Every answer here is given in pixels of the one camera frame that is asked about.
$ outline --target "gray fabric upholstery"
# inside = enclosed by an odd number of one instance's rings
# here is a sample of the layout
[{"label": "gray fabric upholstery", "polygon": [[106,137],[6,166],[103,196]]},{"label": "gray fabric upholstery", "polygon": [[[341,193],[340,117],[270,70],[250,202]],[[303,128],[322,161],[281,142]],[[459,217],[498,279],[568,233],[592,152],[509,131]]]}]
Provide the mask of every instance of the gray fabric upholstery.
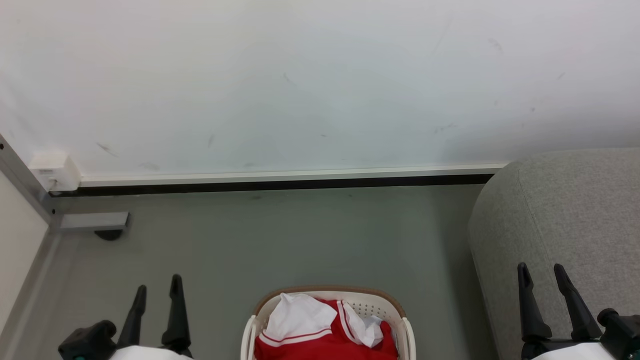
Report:
[{"label": "gray fabric upholstery", "polygon": [[469,241],[502,360],[520,358],[516,266],[525,261],[554,337],[571,323],[553,265],[564,265],[594,316],[640,313],[640,149],[539,154],[482,190]]}]

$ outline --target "plastic basket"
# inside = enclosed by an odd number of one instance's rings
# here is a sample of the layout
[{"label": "plastic basket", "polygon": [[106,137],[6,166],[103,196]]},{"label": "plastic basket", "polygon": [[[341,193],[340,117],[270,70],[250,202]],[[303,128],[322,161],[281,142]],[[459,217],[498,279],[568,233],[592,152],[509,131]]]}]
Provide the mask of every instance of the plastic basket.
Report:
[{"label": "plastic basket", "polygon": [[377,316],[388,322],[396,334],[398,359],[415,360],[413,329],[400,303],[383,291],[349,286],[300,286],[274,291],[265,296],[244,327],[240,360],[255,359],[253,356],[255,337],[267,327],[269,315],[280,301],[280,293],[290,295],[305,293],[317,299],[343,300],[348,302],[362,318]]}]

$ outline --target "red garment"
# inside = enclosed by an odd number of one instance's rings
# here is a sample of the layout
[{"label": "red garment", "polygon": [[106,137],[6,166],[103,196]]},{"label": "red garment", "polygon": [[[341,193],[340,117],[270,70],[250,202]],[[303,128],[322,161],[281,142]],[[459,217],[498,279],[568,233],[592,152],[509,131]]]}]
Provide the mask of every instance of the red garment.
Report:
[{"label": "red garment", "polygon": [[319,300],[338,315],[330,329],[276,341],[261,334],[255,339],[257,360],[397,360],[396,344],[387,322],[380,324],[382,341],[369,348],[355,343],[340,300]]}]

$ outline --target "brown basket rim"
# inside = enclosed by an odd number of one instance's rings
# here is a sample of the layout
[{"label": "brown basket rim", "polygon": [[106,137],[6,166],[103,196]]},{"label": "brown basket rim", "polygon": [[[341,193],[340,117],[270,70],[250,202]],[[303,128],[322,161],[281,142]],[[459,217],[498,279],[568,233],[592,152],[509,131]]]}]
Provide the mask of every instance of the brown basket rim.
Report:
[{"label": "brown basket rim", "polygon": [[388,293],[385,293],[384,291],[377,290],[377,289],[358,288],[358,287],[355,287],[355,286],[341,286],[341,285],[292,286],[290,288],[284,288],[284,289],[275,290],[275,291],[272,291],[272,292],[268,293],[265,297],[262,298],[262,300],[260,300],[260,302],[258,302],[258,305],[255,307],[255,310],[253,311],[253,314],[255,316],[258,316],[258,314],[260,313],[260,310],[262,310],[262,307],[264,306],[264,304],[266,304],[267,301],[269,301],[269,300],[273,299],[274,297],[278,296],[280,293],[306,293],[306,292],[309,292],[309,291],[343,291],[343,292],[350,292],[350,293],[363,293],[363,294],[368,294],[368,295],[379,296],[379,297],[385,299],[386,301],[389,301],[394,306],[394,308],[396,309],[398,314],[400,314],[401,318],[406,318],[406,314],[404,313],[404,309],[402,308],[400,303],[393,296],[389,295]]}]

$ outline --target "floor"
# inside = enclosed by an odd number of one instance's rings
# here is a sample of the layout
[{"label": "floor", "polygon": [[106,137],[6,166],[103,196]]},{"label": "floor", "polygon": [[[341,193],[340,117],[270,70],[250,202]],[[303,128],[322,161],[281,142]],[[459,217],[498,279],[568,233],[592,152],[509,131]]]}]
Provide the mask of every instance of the floor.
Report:
[{"label": "floor", "polygon": [[141,342],[158,346],[171,276],[184,280],[197,359],[237,359],[266,293],[304,284],[387,291],[403,305],[420,359],[496,359],[466,241],[481,185],[191,193],[65,199],[67,212],[130,211],[118,241],[64,235],[38,299],[35,358],[59,359],[75,328],[122,326],[148,287]]}]

